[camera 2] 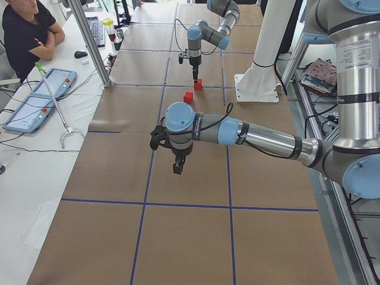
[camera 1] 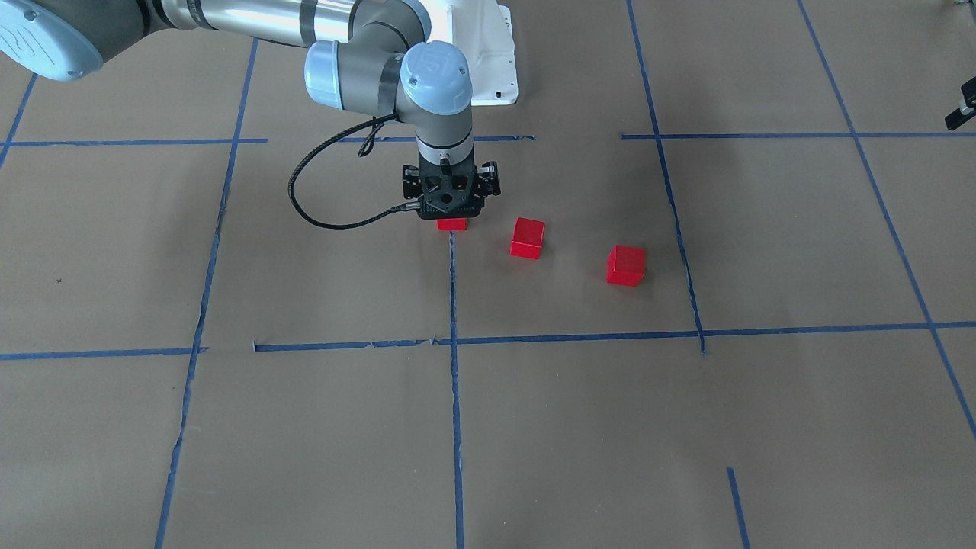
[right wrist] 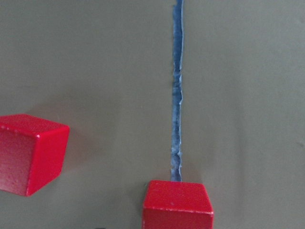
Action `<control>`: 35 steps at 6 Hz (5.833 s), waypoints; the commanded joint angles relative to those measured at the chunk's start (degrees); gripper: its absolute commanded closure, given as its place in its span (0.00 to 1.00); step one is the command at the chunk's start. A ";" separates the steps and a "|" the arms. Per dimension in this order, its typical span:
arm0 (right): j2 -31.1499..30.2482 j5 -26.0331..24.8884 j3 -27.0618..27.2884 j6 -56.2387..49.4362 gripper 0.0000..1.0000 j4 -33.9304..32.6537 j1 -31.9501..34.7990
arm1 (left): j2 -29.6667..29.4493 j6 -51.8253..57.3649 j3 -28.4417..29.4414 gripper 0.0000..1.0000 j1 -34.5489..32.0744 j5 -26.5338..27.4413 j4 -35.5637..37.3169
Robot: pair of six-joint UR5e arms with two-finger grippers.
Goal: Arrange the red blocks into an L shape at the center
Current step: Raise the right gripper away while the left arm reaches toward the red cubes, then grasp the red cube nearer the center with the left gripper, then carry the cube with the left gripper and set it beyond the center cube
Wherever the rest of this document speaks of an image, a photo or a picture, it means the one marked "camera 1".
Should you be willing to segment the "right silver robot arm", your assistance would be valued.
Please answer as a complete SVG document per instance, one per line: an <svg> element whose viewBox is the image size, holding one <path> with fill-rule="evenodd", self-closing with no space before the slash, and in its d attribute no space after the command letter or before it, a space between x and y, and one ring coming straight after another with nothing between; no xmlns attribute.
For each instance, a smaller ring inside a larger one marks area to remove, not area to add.
<svg viewBox="0 0 976 549"><path fill-rule="evenodd" d="M415 165L402 167L405 203L424 220L474 218L501 194L497 163L478 165L474 78L461 49L432 40L419 1L4 1L2 52L60 82L98 72L108 60L163 29L208 29L306 49L303 79L318 104L368 120L310 150L288 179L291 205L317 228L295 184L328 146L366 131L357 152L372 153L387 123L412 126Z"/></svg>

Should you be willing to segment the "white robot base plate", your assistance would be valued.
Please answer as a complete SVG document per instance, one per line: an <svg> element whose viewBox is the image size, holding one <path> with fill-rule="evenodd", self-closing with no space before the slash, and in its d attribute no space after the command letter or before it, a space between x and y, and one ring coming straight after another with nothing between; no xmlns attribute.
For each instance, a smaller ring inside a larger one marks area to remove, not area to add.
<svg viewBox="0 0 976 549"><path fill-rule="evenodd" d="M422 1L430 39L464 55L473 80L473 105L512 105L519 98L515 38L508 7L497 1Z"/></svg>

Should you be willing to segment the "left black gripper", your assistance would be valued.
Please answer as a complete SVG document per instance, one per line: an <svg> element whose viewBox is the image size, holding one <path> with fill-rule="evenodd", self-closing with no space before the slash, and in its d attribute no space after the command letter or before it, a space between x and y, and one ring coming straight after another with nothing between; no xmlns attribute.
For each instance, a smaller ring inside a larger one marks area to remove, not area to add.
<svg viewBox="0 0 976 549"><path fill-rule="evenodd" d="M975 86L976 77L970 78L961 86L961 100L958 107L949 112L944 118L945 128L955 131L963 124L975 117Z"/></svg>

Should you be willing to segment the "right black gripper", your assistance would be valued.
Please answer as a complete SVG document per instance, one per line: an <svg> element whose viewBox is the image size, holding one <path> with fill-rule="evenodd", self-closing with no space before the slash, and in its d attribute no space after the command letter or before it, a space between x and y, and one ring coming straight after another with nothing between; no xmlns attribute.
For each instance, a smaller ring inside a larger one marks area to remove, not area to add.
<svg viewBox="0 0 976 549"><path fill-rule="evenodd" d="M477 165L473 156L437 165L419 157L418 166L402 167L402 188L406 209L429 221L478 217L486 199L501 194L498 164Z"/></svg>

